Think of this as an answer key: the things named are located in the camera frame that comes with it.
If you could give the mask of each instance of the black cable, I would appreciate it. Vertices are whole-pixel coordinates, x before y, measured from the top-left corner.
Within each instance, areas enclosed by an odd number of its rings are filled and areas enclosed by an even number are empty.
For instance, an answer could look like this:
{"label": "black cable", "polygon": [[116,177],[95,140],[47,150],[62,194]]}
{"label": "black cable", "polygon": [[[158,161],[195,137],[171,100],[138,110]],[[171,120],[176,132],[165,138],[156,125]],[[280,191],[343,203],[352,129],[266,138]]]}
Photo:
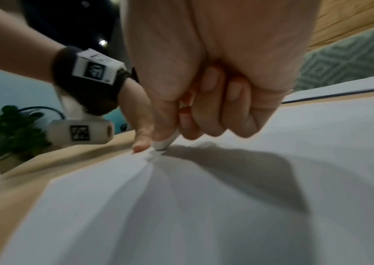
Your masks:
{"label": "black cable", "polygon": [[310,101],[310,100],[328,99],[330,97],[356,95],[356,94],[363,94],[363,93],[369,93],[369,92],[374,92],[374,88],[373,89],[367,89],[367,90],[358,90],[358,91],[351,91],[351,92],[343,92],[343,93],[326,95],[326,96],[307,97],[307,98],[304,98],[304,99],[285,101],[285,102],[282,102],[282,104],[304,102],[304,101]]}
{"label": "black cable", "polygon": [[58,111],[57,109],[51,108],[51,107],[44,107],[44,106],[26,107],[26,108],[18,109],[18,112],[22,112],[22,111],[26,111],[26,110],[52,110],[52,111],[56,112],[61,117],[62,120],[66,119],[65,115],[62,112]]}

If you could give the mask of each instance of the patterned rug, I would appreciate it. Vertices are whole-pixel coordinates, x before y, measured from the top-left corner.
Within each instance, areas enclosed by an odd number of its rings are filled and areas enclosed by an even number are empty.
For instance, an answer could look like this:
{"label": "patterned rug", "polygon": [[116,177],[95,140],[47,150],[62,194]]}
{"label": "patterned rug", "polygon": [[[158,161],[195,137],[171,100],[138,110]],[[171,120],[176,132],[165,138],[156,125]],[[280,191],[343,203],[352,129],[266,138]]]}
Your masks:
{"label": "patterned rug", "polygon": [[374,76],[374,28],[309,52],[294,91]]}

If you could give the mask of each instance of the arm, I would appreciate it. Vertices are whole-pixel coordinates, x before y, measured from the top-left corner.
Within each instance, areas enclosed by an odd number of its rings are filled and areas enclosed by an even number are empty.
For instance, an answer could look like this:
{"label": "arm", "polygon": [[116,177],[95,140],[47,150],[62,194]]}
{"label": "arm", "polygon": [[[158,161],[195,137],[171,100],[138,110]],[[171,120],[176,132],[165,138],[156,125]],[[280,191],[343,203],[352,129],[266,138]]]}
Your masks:
{"label": "arm", "polygon": [[62,48],[0,10],[1,70],[53,83],[53,59]]}

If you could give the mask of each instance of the wooden table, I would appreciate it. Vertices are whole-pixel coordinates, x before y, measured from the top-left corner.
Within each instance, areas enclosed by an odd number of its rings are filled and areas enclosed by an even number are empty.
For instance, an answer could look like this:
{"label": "wooden table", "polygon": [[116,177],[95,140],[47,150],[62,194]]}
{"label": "wooden table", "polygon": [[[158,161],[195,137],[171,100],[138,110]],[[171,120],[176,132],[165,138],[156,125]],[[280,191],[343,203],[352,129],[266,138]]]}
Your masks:
{"label": "wooden table", "polygon": [[[373,97],[374,92],[285,104],[282,107]],[[0,181],[0,252],[48,182],[120,154],[131,152],[134,132],[119,134],[106,145],[72,146],[42,154],[5,174]]]}

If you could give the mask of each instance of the hand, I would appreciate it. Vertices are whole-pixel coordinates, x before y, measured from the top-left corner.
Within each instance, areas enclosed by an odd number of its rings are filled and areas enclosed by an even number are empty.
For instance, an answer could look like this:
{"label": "hand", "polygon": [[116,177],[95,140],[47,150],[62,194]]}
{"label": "hand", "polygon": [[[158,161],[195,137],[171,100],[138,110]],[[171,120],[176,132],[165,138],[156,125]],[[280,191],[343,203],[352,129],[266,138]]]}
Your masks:
{"label": "hand", "polygon": [[[258,132],[294,86],[318,5],[319,0],[122,1],[128,52],[151,99],[154,140],[168,138],[186,113],[209,135]],[[197,91],[193,105],[179,113],[188,90]],[[237,114],[226,103],[229,95],[239,95]],[[190,133],[183,135],[194,138]]]}
{"label": "hand", "polygon": [[118,103],[121,112],[136,132],[133,151],[137,153],[148,149],[151,146],[153,117],[145,91],[137,82],[128,78],[118,94]]}

